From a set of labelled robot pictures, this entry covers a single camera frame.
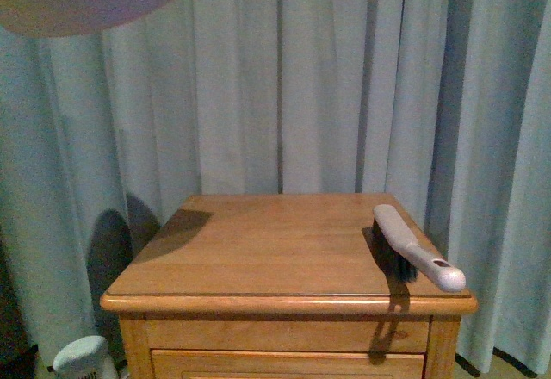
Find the wooden drawer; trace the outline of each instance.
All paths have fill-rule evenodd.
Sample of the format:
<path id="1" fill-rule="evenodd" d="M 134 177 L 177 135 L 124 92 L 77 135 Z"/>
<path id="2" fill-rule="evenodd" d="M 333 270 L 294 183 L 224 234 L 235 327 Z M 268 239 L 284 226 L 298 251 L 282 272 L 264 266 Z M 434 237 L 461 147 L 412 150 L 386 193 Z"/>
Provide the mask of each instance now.
<path id="1" fill-rule="evenodd" d="M 424 353 L 428 320 L 148 320 L 152 349 Z"/>
<path id="2" fill-rule="evenodd" d="M 422 355 L 153 351 L 156 379 L 421 379 Z"/>

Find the brush handle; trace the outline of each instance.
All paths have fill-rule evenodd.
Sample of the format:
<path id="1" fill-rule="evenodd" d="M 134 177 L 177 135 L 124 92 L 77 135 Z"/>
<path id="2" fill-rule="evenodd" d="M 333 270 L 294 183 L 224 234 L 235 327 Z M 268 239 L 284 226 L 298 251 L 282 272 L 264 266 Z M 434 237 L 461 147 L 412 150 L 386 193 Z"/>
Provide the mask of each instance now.
<path id="1" fill-rule="evenodd" d="M 395 207 L 381 204 L 376 206 L 373 212 L 377 224 L 393 250 L 417 267 L 440 290 L 455 293 L 465 288 L 463 272 L 419 245 L 417 237 Z"/>

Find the brush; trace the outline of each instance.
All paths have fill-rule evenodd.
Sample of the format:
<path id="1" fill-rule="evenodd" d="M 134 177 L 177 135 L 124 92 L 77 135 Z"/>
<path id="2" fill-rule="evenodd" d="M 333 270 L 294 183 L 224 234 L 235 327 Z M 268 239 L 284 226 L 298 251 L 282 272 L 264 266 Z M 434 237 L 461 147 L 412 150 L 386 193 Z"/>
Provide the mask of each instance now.
<path id="1" fill-rule="evenodd" d="M 465 288 L 463 272 L 419 245 L 417 237 L 395 207 L 381 204 L 373 212 L 373 236 L 382 241 L 379 254 L 399 281 L 414 282 L 419 269 L 442 291 L 455 293 Z"/>

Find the brush bristles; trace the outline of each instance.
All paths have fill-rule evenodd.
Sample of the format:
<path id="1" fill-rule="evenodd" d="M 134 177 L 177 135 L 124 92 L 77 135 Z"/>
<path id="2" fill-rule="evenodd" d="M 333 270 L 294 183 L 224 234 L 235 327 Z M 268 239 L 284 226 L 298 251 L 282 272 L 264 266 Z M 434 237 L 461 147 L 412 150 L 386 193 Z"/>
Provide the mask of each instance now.
<path id="1" fill-rule="evenodd" d="M 402 283 L 412 283 L 417 280 L 417 268 L 388 244 L 377 221 L 373 223 L 373 241 L 378 259 L 384 263 L 384 271 L 388 276 L 392 275 Z"/>

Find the light blue curtain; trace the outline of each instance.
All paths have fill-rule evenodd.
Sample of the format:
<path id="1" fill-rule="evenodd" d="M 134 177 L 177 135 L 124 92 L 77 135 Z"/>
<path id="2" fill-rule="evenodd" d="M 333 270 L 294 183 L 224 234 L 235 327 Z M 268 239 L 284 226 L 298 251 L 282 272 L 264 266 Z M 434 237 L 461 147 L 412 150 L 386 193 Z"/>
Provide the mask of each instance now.
<path id="1" fill-rule="evenodd" d="M 512 277 L 549 273 L 547 1 L 175 0 L 102 34 L 1 31 L 3 248 L 46 365 L 94 332 L 118 356 L 99 296 L 187 196 L 388 191 L 480 298 L 461 354 L 544 370 L 549 334 L 504 320 Z M 526 286 L 519 329 L 549 330 Z"/>
<path id="2" fill-rule="evenodd" d="M 551 354 L 551 0 L 449 0 L 427 230 L 480 310 L 458 351 Z"/>

